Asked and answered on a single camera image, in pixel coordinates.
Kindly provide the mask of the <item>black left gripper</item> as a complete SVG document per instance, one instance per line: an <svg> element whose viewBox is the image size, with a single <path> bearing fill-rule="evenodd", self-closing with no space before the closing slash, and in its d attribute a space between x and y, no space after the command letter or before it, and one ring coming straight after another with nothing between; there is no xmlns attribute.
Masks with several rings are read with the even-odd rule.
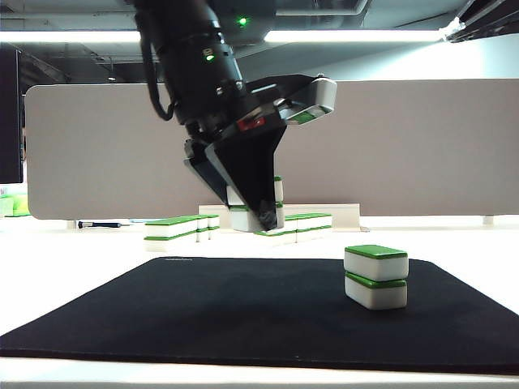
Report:
<svg viewBox="0 0 519 389"><path fill-rule="evenodd" d="M184 163L226 206L227 187L253 212L262 230L278 226L274 154L286 123L272 104L184 105Z"/></svg>

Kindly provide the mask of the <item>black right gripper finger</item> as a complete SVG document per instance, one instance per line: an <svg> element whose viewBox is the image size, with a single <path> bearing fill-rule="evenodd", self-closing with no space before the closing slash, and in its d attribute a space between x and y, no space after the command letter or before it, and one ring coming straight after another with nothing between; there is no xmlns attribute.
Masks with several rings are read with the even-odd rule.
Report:
<svg viewBox="0 0 519 389"><path fill-rule="evenodd" d="M440 29L440 39L446 42L462 42L518 33L518 18L503 18L482 27L473 27L455 17Z"/></svg>
<svg viewBox="0 0 519 389"><path fill-rule="evenodd" d="M494 23L518 12L518 0L471 0L457 13L464 25Z"/></svg>

